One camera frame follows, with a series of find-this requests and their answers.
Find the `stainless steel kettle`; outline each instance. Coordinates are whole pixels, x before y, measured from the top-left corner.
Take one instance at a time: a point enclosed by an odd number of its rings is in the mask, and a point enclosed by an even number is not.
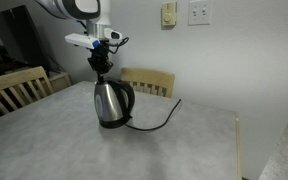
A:
[[[115,79],[98,81],[94,102],[100,124],[104,128],[118,128],[129,121],[135,103],[133,88]]]

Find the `wooden chair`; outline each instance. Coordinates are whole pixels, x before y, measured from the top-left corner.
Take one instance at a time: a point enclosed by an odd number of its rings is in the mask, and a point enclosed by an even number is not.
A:
[[[42,67],[0,76],[0,99],[4,99],[13,110],[53,93],[53,88]],[[1,100],[0,111],[3,114],[9,113],[5,106],[7,103],[4,105]]]
[[[175,75],[149,69],[122,68],[121,80],[130,83],[135,91],[171,98]]]

